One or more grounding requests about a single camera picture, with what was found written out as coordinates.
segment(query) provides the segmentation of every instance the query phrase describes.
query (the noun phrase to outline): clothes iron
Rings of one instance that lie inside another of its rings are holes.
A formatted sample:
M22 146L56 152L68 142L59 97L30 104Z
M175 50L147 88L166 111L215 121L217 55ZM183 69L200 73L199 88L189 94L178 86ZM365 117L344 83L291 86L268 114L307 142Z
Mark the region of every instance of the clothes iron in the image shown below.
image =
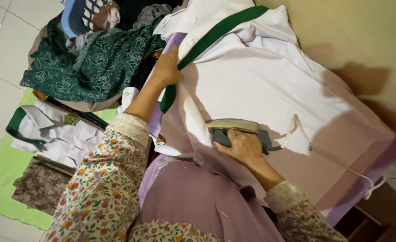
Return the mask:
M231 142L227 136L229 129L236 129L243 133L254 134L258 136L262 144L262 153L268 155L269 151L281 150L281 146L272 147L271 139L266 130L259 130L259 124L244 119L221 118L206 122L207 128L212 135L213 141L231 147Z

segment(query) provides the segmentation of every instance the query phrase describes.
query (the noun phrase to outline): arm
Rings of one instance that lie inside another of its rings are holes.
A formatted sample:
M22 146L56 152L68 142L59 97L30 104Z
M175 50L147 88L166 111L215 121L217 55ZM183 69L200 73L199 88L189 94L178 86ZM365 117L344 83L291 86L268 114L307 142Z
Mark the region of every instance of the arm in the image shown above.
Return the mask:
M304 193L271 167L262 156L262 146L256 135L228 130L232 147L218 143L216 148L244 165L267 191L264 201L276 213L278 230L287 242L346 242L325 217L311 205Z
M167 56L177 57L176 48L159 58L146 88L125 113L116 116L100 144L77 166L45 241L125 241L127 229L140 210L137 193L147 163L147 123L163 88L182 77L172 75L177 62L160 63Z

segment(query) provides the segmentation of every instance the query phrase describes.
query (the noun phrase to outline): green mat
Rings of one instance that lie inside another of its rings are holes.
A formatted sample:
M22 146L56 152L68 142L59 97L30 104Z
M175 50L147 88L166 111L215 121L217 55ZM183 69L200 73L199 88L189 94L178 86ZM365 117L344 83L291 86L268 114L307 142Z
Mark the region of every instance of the green mat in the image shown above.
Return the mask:
M35 99L32 89L28 88L20 105L32 105ZM95 114L110 123L116 115L116 109L95 112ZM22 175L31 157L34 156L33 153L10 147L12 141L13 139L6 135L0 146L0 214L47 230L50 227L52 216L37 209L26 208L25 204L11 198L16 189L13 186L13 181Z

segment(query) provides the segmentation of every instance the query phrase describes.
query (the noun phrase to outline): green emblem patch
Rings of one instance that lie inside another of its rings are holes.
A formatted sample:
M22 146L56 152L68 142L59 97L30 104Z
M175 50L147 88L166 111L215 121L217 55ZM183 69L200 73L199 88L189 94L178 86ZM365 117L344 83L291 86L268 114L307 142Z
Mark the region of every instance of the green emblem patch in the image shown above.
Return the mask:
M76 125L80 121L80 118L75 117L72 114L67 114L64 116L64 123L68 125Z

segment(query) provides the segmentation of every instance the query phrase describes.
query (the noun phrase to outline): blue plastic basket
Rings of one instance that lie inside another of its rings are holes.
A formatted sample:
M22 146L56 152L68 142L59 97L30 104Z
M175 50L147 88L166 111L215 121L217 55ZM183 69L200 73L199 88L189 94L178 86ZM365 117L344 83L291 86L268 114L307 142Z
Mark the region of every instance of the blue plastic basket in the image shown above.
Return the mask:
M107 0L66 0L64 4L62 28L67 36L78 37L93 30L90 21Z

